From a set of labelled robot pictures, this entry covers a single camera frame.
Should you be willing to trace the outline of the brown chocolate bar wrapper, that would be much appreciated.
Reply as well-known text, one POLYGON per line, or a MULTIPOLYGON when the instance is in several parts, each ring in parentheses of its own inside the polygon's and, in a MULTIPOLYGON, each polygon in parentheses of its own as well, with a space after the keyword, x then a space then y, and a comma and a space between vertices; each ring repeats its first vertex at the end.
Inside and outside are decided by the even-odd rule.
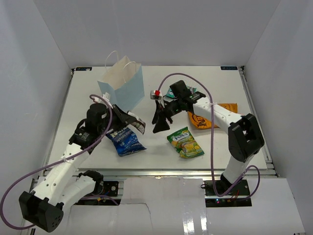
POLYGON ((135 121, 133 121, 131 125, 135 127, 141 134, 144 135, 146 123, 142 119, 140 119, 139 116, 135 115, 130 111, 128 111, 127 114, 135 118, 135 121))

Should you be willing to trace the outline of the blue Kettle chips bag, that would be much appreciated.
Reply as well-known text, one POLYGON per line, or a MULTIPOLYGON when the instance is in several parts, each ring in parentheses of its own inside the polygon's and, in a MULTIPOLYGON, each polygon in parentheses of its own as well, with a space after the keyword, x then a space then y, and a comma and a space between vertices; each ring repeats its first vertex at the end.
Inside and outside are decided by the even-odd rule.
POLYGON ((146 150, 138 141, 135 132, 128 127, 106 134, 106 137, 112 141, 120 157, 146 150))

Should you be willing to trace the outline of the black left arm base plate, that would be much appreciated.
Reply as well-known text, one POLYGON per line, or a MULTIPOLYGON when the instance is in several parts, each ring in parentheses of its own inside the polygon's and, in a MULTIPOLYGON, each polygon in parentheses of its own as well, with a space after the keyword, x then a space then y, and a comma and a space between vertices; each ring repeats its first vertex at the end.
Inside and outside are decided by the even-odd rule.
POLYGON ((99 195, 106 195, 116 197, 118 195, 119 182, 118 181, 104 181, 100 185, 99 195))

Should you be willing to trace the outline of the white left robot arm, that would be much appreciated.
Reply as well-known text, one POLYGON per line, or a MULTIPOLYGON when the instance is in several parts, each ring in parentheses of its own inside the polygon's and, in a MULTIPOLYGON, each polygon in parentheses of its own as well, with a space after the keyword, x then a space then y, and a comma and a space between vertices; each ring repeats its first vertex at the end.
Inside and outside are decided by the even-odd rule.
POLYGON ((86 194, 99 195, 103 191, 103 175, 88 171, 77 182, 68 185, 75 171, 90 156, 106 132, 120 130, 137 121, 131 112, 123 112, 117 105, 110 109, 94 103, 87 110, 69 139, 61 163, 54 166, 31 192, 19 197, 22 216, 28 222, 50 233, 64 216, 66 209, 86 194))

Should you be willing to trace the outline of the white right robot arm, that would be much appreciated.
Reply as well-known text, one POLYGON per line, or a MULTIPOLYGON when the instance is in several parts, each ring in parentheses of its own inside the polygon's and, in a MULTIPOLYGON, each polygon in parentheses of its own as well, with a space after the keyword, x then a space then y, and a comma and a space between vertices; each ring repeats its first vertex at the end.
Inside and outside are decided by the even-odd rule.
POLYGON ((227 110, 201 92, 191 93, 182 80, 170 88, 175 96, 170 102, 163 100, 161 91, 152 90, 150 93, 150 98, 156 103, 153 132, 169 130, 172 116, 182 111, 191 112, 217 125, 228 135, 230 152, 230 160, 220 179, 221 190, 226 195, 233 195, 239 188, 238 182, 243 178, 248 163, 265 144, 256 117, 227 110))

